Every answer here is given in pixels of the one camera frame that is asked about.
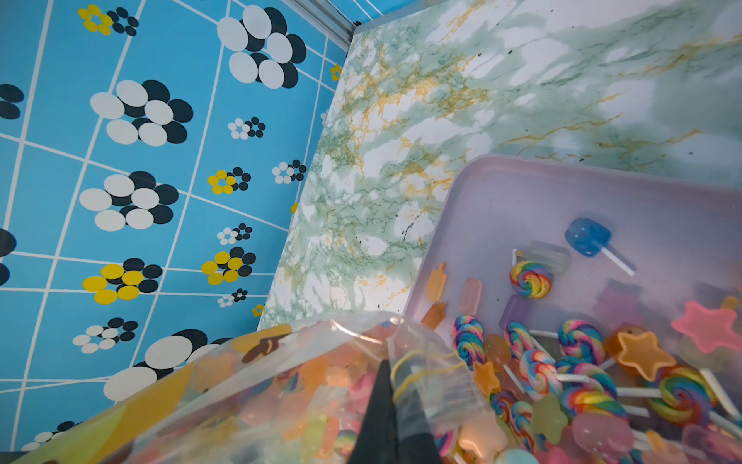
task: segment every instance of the orange star candy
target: orange star candy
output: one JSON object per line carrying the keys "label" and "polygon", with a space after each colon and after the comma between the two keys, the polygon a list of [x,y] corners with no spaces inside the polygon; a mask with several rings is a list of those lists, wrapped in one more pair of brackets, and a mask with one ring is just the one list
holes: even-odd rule
{"label": "orange star candy", "polygon": [[495,367],[492,361],[482,364],[481,362],[474,362],[474,383],[479,387],[479,391],[485,395],[486,398],[490,397],[490,393],[500,392],[500,381],[495,375]]}
{"label": "orange star candy", "polygon": [[654,382],[657,371],[662,367],[677,364],[675,358],[660,348],[657,335],[654,332],[644,332],[632,335],[627,332],[618,334],[621,352],[616,361],[624,366],[633,367],[648,382]]}

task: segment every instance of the orange popsicle candy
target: orange popsicle candy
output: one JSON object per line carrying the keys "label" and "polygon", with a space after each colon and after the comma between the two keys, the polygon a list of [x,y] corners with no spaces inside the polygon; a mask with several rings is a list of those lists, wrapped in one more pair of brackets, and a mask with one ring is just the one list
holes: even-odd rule
{"label": "orange popsicle candy", "polygon": [[443,319],[446,318],[445,309],[445,303],[433,303],[433,306],[423,316],[421,323],[424,326],[428,326],[431,330],[435,330],[443,322]]}
{"label": "orange popsicle candy", "polygon": [[427,279],[427,287],[425,288],[425,298],[431,300],[433,303],[438,302],[443,295],[443,287],[446,284],[447,276],[443,273],[446,269],[446,263],[441,263],[438,269],[433,269],[430,272],[430,278]]}

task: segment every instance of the star-shaped candy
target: star-shaped candy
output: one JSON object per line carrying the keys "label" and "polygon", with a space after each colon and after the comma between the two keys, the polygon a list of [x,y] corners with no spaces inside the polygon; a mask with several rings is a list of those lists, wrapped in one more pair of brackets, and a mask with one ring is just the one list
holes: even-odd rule
{"label": "star-shaped candy", "polygon": [[485,398],[489,398],[492,392],[500,392],[500,381],[495,375],[495,367],[492,361],[486,364],[474,362],[474,383],[479,387],[479,391],[485,395]]}
{"label": "star-shaped candy", "polygon": [[742,351],[742,338],[732,330],[736,320],[734,310],[707,310],[695,301],[688,301],[686,314],[673,321],[672,327],[693,339],[701,353],[711,353],[718,347]]}
{"label": "star-shaped candy", "polygon": [[654,382],[657,371],[662,367],[677,364],[675,358],[660,348],[657,335],[654,332],[644,332],[633,335],[627,332],[618,334],[621,352],[616,361],[624,366],[633,367],[648,382]]}
{"label": "star-shaped candy", "polygon": [[533,404],[531,430],[535,434],[542,434],[549,442],[556,445],[562,439],[562,430],[569,420],[562,412],[559,399],[550,393]]}

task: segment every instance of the pink popsicle candy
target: pink popsicle candy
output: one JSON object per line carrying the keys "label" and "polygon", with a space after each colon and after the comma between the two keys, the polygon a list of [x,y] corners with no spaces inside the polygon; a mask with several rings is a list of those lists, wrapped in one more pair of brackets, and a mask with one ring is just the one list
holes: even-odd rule
{"label": "pink popsicle candy", "polygon": [[462,299],[459,302],[459,311],[462,314],[474,316],[479,308],[479,299],[482,297],[482,283],[475,278],[468,278],[464,282]]}
{"label": "pink popsicle candy", "polygon": [[617,462],[634,447],[634,434],[628,423],[604,414],[580,414],[572,422],[574,441],[582,449]]}

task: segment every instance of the popsicle-shaped candy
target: popsicle-shaped candy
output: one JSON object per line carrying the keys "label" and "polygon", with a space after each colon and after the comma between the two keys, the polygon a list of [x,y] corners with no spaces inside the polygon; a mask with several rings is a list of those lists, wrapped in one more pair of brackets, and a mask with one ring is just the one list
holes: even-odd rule
{"label": "popsicle-shaped candy", "polygon": [[462,314],[474,316],[479,308],[479,299],[482,297],[482,283],[475,278],[468,278],[464,282],[462,299],[459,302],[459,311]]}
{"label": "popsicle-shaped candy", "polygon": [[445,309],[445,303],[433,303],[433,306],[422,317],[421,323],[424,326],[428,326],[431,330],[435,330],[443,322],[443,319],[446,318]]}
{"label": "popsicle-shaped candy", "polygon": [[544,269],[552,274],[563,274],[569,270],[572,264],[572,260],[567,253],[538,246],[520,249],[516,252],[516,256],[524,258],[526,261],[541,264]]}
{"label": "popsicle-shaped candy", "polygon": [[577,218],[572,221],[564,233],[567,242],[581,255],[592,258],[602,253],[630,276],[636,273],[628,264],[621,261],[609,249],[605,248],[611,240],[611,231],[592,219]]}
{"label": "popsicle-shaped candy", "polygon": [[446,270],[446,263],[441,263],[438,269],[430,271],[430,278],[427,279],[427,287],[425,287],[425,298],[429,299],[433,303],[436,303],[441,299],[443,295],[443,287],[446,285],[446,278],[448,277],[443,273]]}

